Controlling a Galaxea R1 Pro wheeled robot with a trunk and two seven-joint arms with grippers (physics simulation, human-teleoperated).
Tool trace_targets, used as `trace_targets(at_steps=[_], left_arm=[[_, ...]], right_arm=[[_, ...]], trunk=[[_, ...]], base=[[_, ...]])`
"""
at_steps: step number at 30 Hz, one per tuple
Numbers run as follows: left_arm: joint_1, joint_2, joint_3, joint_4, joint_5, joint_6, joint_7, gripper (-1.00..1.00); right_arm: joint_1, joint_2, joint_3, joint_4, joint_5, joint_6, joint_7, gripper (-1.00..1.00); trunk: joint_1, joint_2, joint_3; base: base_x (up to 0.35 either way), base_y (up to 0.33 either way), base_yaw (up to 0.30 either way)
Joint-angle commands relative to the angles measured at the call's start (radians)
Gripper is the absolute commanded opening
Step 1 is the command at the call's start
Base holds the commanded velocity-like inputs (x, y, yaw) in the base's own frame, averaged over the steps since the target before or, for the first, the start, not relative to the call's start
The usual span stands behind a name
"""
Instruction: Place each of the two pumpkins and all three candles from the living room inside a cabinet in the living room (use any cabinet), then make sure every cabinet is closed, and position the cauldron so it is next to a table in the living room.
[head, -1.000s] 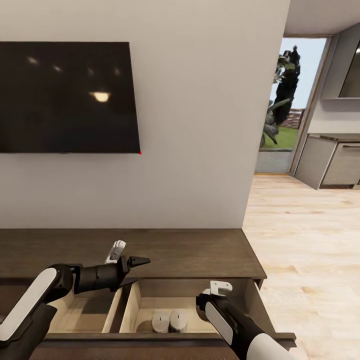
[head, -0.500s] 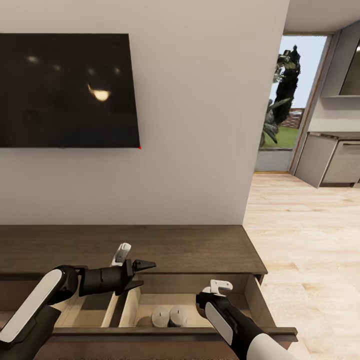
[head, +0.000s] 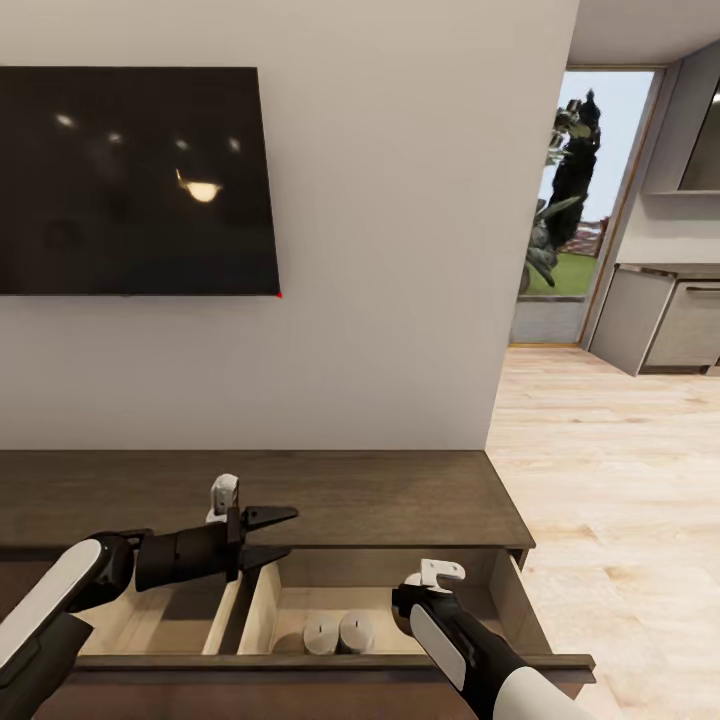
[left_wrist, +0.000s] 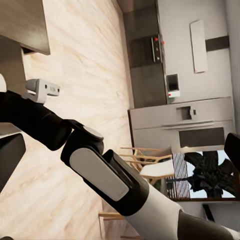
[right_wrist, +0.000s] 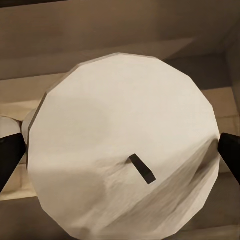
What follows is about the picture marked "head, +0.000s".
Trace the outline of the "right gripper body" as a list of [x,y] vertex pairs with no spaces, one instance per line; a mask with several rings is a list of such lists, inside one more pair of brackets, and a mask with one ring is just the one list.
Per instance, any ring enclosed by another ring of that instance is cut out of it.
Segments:
[[426,585],[411,585],[411,584],[400,584],[399,585],[399,614],[401,617],[409,618],[411,616],[411,609],[413,603],[418,600],[418,597],[424,592]]

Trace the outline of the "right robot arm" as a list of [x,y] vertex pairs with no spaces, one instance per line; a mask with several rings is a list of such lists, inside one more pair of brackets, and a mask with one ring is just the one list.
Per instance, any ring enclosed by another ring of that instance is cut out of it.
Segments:
[[401,583],[392,604],[479,720],[597,720],[463,611],[452,589],[437,587],[437,579],[462,581],[460,565],[421,559],[420,572],[421,586]]

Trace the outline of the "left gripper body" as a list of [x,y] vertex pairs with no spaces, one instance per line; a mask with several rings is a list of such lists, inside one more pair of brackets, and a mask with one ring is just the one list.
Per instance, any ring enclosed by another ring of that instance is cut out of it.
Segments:
[[173,582],[192,581],[215,573],[227,573],[226,583],[237,581],[240,561],[240,507],[228,508],[228,520],[177,533],[174,546]]

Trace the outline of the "pillar candle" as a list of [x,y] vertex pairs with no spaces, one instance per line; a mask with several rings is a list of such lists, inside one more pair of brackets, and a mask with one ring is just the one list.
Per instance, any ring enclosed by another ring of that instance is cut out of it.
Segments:
[[[406,580],[404,580],[404,582],[403,582],[402,584],[411,584],[411,585],[421,586],[420,580],[421,580],[421,574],[420,574],[420,573],[411,574],[410,576],[408,576],[408,577],[406,578]],[[397,605],[393,605],[393,606],[392,606],[392,615],[393,615],[393,618],[394,618],[394,622],[395,622],[396,625],[397,625],[397,628],[399,628],[399,630],[400,630],[401,632],[403,632],[404,634],[406,634],[406,636],[410,636],[410,637],[415,638],[415,636],[413,635],[412,629],[411,629],[410,619],[409,619],[409,618],[404,618],[404,617],[401,617],[401,616],[400,616],[400,614],[399,614],[399,607],[398,607]]]
[[308,655],[374,653],[374,623],[363,609],[351,609],[338,628],[340,652],[308,652]]
[[303,647],[308,652],[340,652],[337,622],[327,613],[317,613],[303,631]]

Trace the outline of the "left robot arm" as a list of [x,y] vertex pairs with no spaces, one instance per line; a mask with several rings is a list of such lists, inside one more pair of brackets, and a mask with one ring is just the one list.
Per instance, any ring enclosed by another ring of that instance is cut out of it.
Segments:
[[[291,547],[243,550],[246,534],[298,518],[290,507],[238,506],[239,478],[219,477],[204,527],[155,537],[152,529],[106,531],[79,541],[0,623],[0,720],[33,720],[67,680],[93,625],[73,617],[118,599],[135,573],[137,592],[227,573],[251,573]],[[137,537],[139,543],[128,541]]]

